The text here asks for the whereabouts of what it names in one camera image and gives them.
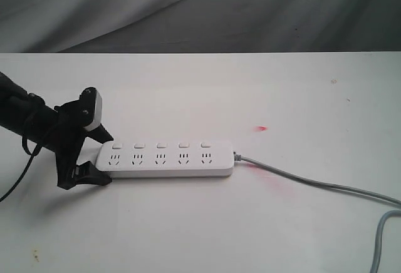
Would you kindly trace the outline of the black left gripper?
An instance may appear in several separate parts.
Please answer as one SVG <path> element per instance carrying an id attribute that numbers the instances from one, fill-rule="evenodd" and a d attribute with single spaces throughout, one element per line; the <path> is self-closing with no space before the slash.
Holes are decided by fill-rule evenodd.
<path id="1" fill-rule="evenodd" d="M 58 126 L 56 130 L 56 171 L 57 186 L 71 189 L 76 185 L 106 186 L 112 183 L 112 178 L 98 170 L 91 161 L 77 164 L 86 136 L 98 143 L 113 141 L 106 128 L 99 124 L 92 131 L 86 132 L 80 123 L 82 107 L 78 100 L 56 106 Z"/>

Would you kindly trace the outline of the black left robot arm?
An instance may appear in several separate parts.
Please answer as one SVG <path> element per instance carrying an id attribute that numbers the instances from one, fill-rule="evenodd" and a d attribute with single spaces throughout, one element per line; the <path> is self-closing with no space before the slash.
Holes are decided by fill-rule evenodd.
<path id="1" fill-rule="evenodd" d="M 77 100 L 50 108 L 42 97 L 2 74 L 1 126 L 21 136 L 28 155 L 35 157 L 42 148 L 55 154 L 58 187 L 111 183 L 92 162 L 76 163 L 86 138 L 101 144 L 113 140 L 102 125 L 102 98 L 96 88 L 85 88 Z"/>

